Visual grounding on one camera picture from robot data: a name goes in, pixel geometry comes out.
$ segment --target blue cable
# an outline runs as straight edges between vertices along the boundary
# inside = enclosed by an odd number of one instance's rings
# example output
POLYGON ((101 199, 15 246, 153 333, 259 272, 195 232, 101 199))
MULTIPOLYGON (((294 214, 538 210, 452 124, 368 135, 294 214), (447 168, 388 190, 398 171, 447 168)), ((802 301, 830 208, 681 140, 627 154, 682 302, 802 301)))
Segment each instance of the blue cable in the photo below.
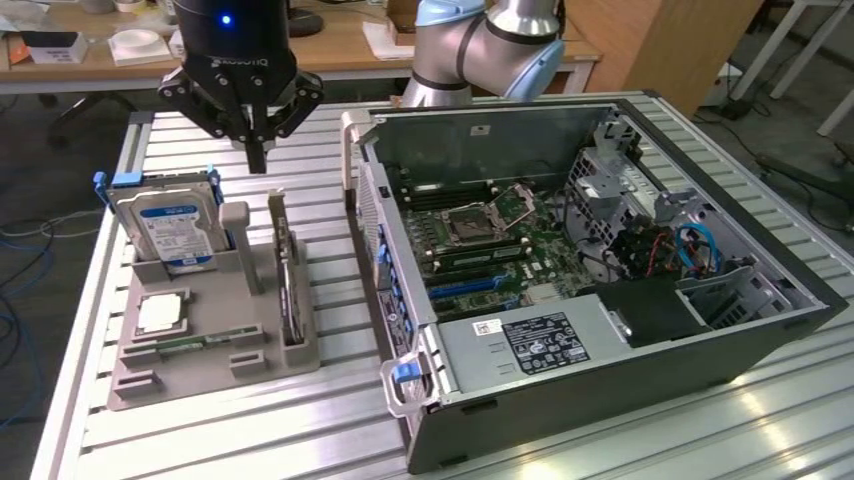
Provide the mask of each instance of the blue cable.
POLYGON ((677 237, 677 249, 679 251, 679 258, 682 259, 682 262, 689 268, 694 268, 695 265, 694 265, 694 262, 691 262, 691 258, 689 257, 689 254, 685 253, 685 250, 682 249, 682 246, 685 245, 682 241, 682 235, 681 235, 682 230, 697 230, 701 233, 701 235, 706 237, 706 241, 709 242, 709 249, 711 251, 711 261, 714 263, 714 271, 719 272, 722 256, 721 256, 721 251, 715 246, 715 237, 711 234, 711 231, 706 228, 705 225, 701 225, 699 223, 686 223, 685 225, 677 228, 675 237, 677 237))
POLYGON ((9 324, 11 328, 17 327, 20 335, 24 338, 24 345, 27 347, 27 350, 29 351, 29 357, 32 359, 33 368, 36 370, 36 388, 29 394, 29 398, 27 399, 24 406, 21 406, 21 408, 17 410, 15 415, 7 418, 7 420, 0 424, 0 432, 1 432, 5 429, 5 427, 8 427, 15 422, 15 420, 17 420, 20 417, 23 417, 27 414, 27 412, 29 412, 35 404, 41 400, 43 374, 41 374, 41 365, 39 364, 39 356, 36 355, 36 348, 32 341, 32 336, 29 335, 29 329, 20 321, 17 321, 15 317, 9 315, 0 313, 0 320, 4 320, 9 324))

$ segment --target white desk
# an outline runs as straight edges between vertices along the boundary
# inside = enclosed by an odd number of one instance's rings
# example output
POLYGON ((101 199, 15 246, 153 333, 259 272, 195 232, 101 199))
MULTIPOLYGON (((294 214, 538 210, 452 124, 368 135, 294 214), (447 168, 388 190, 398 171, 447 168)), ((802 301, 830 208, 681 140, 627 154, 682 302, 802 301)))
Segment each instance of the white desk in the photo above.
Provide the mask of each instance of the white desk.
POLYGON ((854 109, 854 89, 851 89, 851 93, 845 97, 845 100, 842 100, 842 103, 827 117, 827 120, 825 120, 825 123, 822 123, 822 126, 818 127, 817 132, 819 135, 823 137, 830 135, 845 116, 851 113, 851 109, 854 109))
POLYGON ((771 35, 771 38, 769 38, 769 41, 766 42, 765 47, 762 47, 762 50, 759 51, 759 55, 757 55, 757 59, 753 61, 753 64, 750 65, 750 68, 745 73, 742 80, 738 82, 738 85, 735 86, 735 90, 733 90, 731 96, 735 100, 742 98, 747 93, 747 90, 750 89, 750 86, 753 85, 753 82, 757 79, 759 72, 765 68, 765 65, 767 64, 769 59, 771 58, 771 55, 774 55, 774 52, 777 51, 779 44, 783 42, 783 39, 786 38, 786 35, 789 34, 789 31, 791 30, 791 27, 794 26, 795 22, 801 18, 801 15, 803 14, 803 11, 806 10, 806 8, 807 7, 835 7, 837 11, 831 14, 830 18, 827 19, 827 22, 825 22, 822 27, 815 32, 815 35, 813 35, 813 39, 810 40, 809 45, 805 47, 803 51, 801 52, 801 55, 798 56, 795 63, 793 63, 791 67, 789 67, 789 70, 786 71, 786 75, 783 76, 781 81, 777 83, 777 87, 771 92, 771 98, 779 98, 783 96, 783 94, 786 93, 786 90, 789 89, 789 86, 791 85, 791 82, 803 71, 803 67, 806 67, 806 64, 813 58, 813 55, 815 54, 815 52, 818 51, 818 48, 825 43, 825 40, 827 40, 827 37, 830 36, 834 29, 839 25, 839 22, 842 21, 842 18, 845 18, 845 15, 847 14, 853 5, 854 5, 854 0, 842 0, 842 2, 839 0, 795 0, 794 5, 789 9, 789 13, 786 14, 786 17, 779 22, 777 30, 774 30, 774 34, 771 35))

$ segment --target black cable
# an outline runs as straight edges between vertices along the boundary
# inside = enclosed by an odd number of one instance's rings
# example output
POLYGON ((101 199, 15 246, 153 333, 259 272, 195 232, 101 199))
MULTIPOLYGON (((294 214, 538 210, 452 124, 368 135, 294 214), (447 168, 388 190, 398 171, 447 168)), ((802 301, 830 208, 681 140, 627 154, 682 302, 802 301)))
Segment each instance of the black cable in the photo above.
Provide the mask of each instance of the black cable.
POLYGON ((8 105, 0 106, 0 115, 3 115, 5 112, 12 110, 12 108, 15 107, 16 104, 17 104, 17 95, 15 95, 15 97, 12 98, 12 101, 9 102, 8 105))
POLYGON ((3 335, 0 335, 0 343, 3 343, 3 341, 9 338, 9 335, 12 335, 12 331, 15 330, 15 328, 12 327, 12 325, 9 325, 7 327, 5 332, 3 332, 3 335))
MULTIPOLYGON (((738 133, 735 133, 735 130, 733 130, 726 123, 723 123, 722 121, 713 121, 713 120, 707 120, 703 117, 701 117, 699 115, 694 115, 699 120, 701 120, 701 124, 707 124, 707 125, 717 125, 722 128, 726 129, 727 132, 730 132, 730 134, 733 134, 733 137, 735 137, 735 140, 738 141, 739 145, 742 146, 742 148, 745 149, 745 151, 750 154, 750 156, 753 157, 753 159, 755 160, 758 155, 757 153, 753 151, 753 149, 747 146, 747 144, 745 144, 745 141, 742 140, 742 137, 738 136, 738 133)), ((847 233, 849 230, 845 228, 845 226, 838 227, 834 225, 830 225, 827 223, 825 223, 822 220, 818 219, 818 217, 815 216, 814 213, 814 209, 815 209, 815 195, 813 195, 813 191, 810 190, 811 185, 805 184, 798 178, 793 177, 791 175, 789 175, 787 173, 779 172, 777 170, 774 170, 775 173, 779 173, 781 175, 783 175, 789 180, 791 180, 793 182, 795 182, 798 184, 798 186, 803 189, 803 191, 806 192, 807 195, 807 204, 806 204, 806 213, 810 217, 810 219, 818 224, 821 225, 823 228, 826 228, 827 230, 833 230, 834 232, 842 232, 842 233, 847 233)), ((851 205, 845 202, 849 208, 849 216, 851 214, 851 205)))
POLYGON ((723 123, 722 120, 707 120, 703 117, 701 117, 699 115, 694 114, 694 116, 701 120, 701 122, 698 122, 701 125, 706 124, 706 125, 717 125, 719 127, 722 127, 727 132, 730 132, 730 134, 733 134, 733 137, 735 137, 735 141, 738 142, 738 144, 742 146, 742 148, 745 149, 745 151, 750 154, 750 156, 755 159, 757 158, 757 153, 753 151, 753 149, 747 146, 747 144, 745 143, 745 141, 742 140, 742 137, 738 136, 738 133, 735 133, 735 130, 733 130, 730 128, 730 126, 723 123))
POLYGON ((17 325, 17 315, 15 313, 15 310, 12 309, 12 305, 9 304, 9 301, 3 295, 0 295, 0 300, 5 304, 7 310, 9 311, 9 316, 12 317, 12 320, 13 320, 13 322, 9 324, 9 332, 15 333, 15 344, 12 344, 12 349, 9 350, 7 357, 3 359, 3 361, 0 361, 0 371, 1 371, 12 362, 12 359, 15 358, 15 354, 17 353, 17 350, 21 347, 21 329, 20 329, 20 326, 17 325))
POLYGON ((25 423, 44 423, 47 420, 47 417, 43 416, 36 416, 36 417, 17 417, 17 418, 0 418, 0 424, 1 423, 7 423, 7 426, 12 426, 12 425, 23 425, 25 423))
POLYGON ((769 78, 766 78, 762 81, 757 89, 753 91, 753 96, 750 97, 751 104, 757 102, 757 97, 759 96, 759 92, 767 93, 765 91, 765 87, 769 85, 769 83, 771 83, 771 80, 774 80, 774 77, 777 77, 777 74, 779 73, 781 69, 786 66, 789 62, 791 62, 791 59, 795 58, 799 54, 801 54, 801 50, 795 50, 795 52, 791 55, 789 55, 786 59, 782 62, 779 62, 779 64, 777 64, 777 67, 774 68, 771 75, 769 76, 769 78))
POLYGON ((604 260, 600 260, 599 258, 594 257, 592 255, 590 255, 588 253, 584 253, 582 251, 578 252, 578 255, 580 257, 584 257, 587 260, 592 260, 594 262, 596 262, 599 265, 603 265, 604 267, 607 267, 610 270, 614 270, 618 273, 623 272, 623 269, 619 268, 616 265, 611 265, 608 262, 606 262, 604 260))
MULTIPOLYGON (((786 177, 789 180, 791 180, 802 189, 803 192, 806 193, 806 213, 810 216, 810 219, 823 228, 826 228, 827 230, 833 230, 834 232, 839 232, 839 233, 849 233, 849 230, 845 228, 845 225, 838 227, 835 225, 830 225, 827 223, 825 223, 822 220, 818 219, 818 217, 815 216, 814 213, 814 209, 815 209, 815 195, 813 195, 813 187, 811 185, 805 184, 799 179, 797 179, 795 177, 793 177, 791 175, 789 175, 785 172, 779 172, 777 170, 774 170, 774 173, 779 173, 783 177, 786 177)), ((847 216, 851 216, 851 204, 849 202, 846 202, 845 200, 839 199, 842 202, 845 202, 845 205, 847 206, 849 209, 849 213, 847 216)))
POLYGON ((3 315, 4 320, 9 321, 16 325, 16 330, 19 331, 19 338, 24 337, 24 343, 27 345, 27 349, 29 350, 29 357, 32 360, 33 373, 35 373, 35 387, 33 391, 29 394, 29 398, 24 405, 20 407, 15 415, 0 422, 0 432, 11 425, 13 425, 19 419, 28 418, 24 415, 32 410, 37 408, 43 398, 44 398, 44 372, 41 371, 41 364, 39 362, 39 353, 36 351, 36 347, 33 344, 32 333, 29 329, 24 325, 21 318, 17 316, 17 312, 15 311, 15 307, 9 303, 7 297, 0 293, 0 303, 8 310, 8 315, 3 315))
POLYGON ((833 142, 833 146, 837 147, 837 150, 839 150, 839 153, 842 154, 842 158, 845 159, 846 162, 849 162, 851 165, 854 165, 854 158, 851 158, 851 156, 849 155, 849 153, 842 149, 842 147, 839 146, 839 144, 837 142, 833 142))
POLYGON ((41 260, 41 257, 44 257, 48 253, 48 250, 51 249, 51 245, 53 244, 53 236, 55 236, 55 232, 53 232, 53 224, 48 221, 48 220, 43 220, 39 218, 32 218, 32 219, 27 219, 27 220, 19 220, 16 222, 9 222, 4 225, 0 225, 0 230, 7 230, 9 227, 15 226, 15 225, 21 225, 21 224, 28 224, 28 223, 37 223, 39 225, 47 225, 48 226, 48 241, 44 244, 44 248, 41 248, 41 250, 39 251, 39 253, 36 254, 36 256, 32 258, 32 260, 27 263, 27 265, 24 265, 24 267, 21 267, 17 272, 15 272, 15 274, 7 278, 3 282, 0 282, 0 291, 3 291, 3 288, 15 281, 15 279, 17 277, 20 277, 27 270, 29 270, 32 268, 32 266, 39 262, 39 260, 41 260))
POLYGON ((771 116, 771 109, 759 100, 754 100, 754 104, 750 108, 761 117, 769 118, 771 116))

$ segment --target floor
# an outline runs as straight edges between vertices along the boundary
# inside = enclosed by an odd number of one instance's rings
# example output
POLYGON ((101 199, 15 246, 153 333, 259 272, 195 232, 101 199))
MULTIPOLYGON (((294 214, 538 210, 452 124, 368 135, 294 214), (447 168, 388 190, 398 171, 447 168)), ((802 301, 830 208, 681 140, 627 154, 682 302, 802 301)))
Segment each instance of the floor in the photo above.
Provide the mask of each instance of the floor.
MULTIPOLYGON (((747 36, 734 54, 734 61, 749 64, 762 46, 767 32, 747 36)), ((786 44, 775 56, 765 74, 774 70, 775 62, 786 58, 794 42, 786 44)), ((817 57, 809 71, 793 85, 786 98, 761 101, 771 110, 771 117, 755 113, 727 125, 757 152, 775 155, 793 164, 821 173, 827 178, 839 175, 833 160, 839 154, 833 142, 815 134, 815 128, 854 86, 854 72, 817 57)), ((359 101, 384 98, 394 91, 391 82, 372 82, 368 87, 332 85, 327 97, 331 101, 359 101)), ((20 96, 13 107, 0 113, 0 225, 27 218, 53 218, 77 210, 99 207, 92 194, 91 178, 97 170, 111 171, 121 146, 127 114, 117 107, 104 104, 87 113, 85 125, 77 122, 69 129, 71 146, 52 150, 44 142, 45 125, 59 109, 71 105, 76 95, 61 95, 53 109, 41 106, 35 96, 20 96)), ((164 109, 152 92, 133 92, 128 98, 140 109, 164 109)), ((12 98, 0 98, 0 111, 12 98)), ((702 111, 706 119, 717 119, 710 111, 702 111)), ((739 147, 733 135, 719 125, 703 125, 703 130, 734 157, 754 166, 750 155, 739 147)), ((835 131, 839 139, 854 138, 854 118, 846 119, 835 131)), ((805 211, 805 195, 799 187, 781 178, 770 178, 770 184, 781 195, 805 211)), ((845 207, 833 199, 818 196, 815 214, 826 222, 843 223, 845 207)), ((87 217, 69 222, 57 231, 80 231, 97 226, 99 219, 87 217)), ((851 237, 829 232, 833 238, 854 251, 851 237)), ((44 371, 44 401, 33 408, 25 421, 0 430, 0 478, 27 478, 32 468, 47 414, 52 385, 59 374, 71 329, 77 298, 83 288, 93 236, 57 239, 52 245, 55 267, 45 278, 25 294, 12 299, 17 314, 29 326, 35 339, 37 358, 44 371)), ((44 240, 27 239, 31 245, 44 240)), ((29 261, 31 252, 0 249, 0 278, 7 278, 29 261)), ((5 356, 8 346, 0 345, 5 356)), ((33 385, 32 364, 27 350, 21 350, 12 364, 0 371, 0 422, 15 414, 29 398, 33 385)))

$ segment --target blue pcie slot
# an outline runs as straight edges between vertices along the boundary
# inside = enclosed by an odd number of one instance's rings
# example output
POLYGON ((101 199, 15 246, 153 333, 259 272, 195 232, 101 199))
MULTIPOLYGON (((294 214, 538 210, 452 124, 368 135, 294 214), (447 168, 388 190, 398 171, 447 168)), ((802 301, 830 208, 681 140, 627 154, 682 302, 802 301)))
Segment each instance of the blue pcie slot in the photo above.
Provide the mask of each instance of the blue pcie slot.
POLYGON ((483 280, 475 280, 462 285, 452 285, 450 287, 436 287, 430 290, 427 296, 434 298, 454 297, 456 295, 464 295, 467 293, 483 292, 487 290, 495 290, 504 281, 506 275, 496 275, 492 278, 483 280))

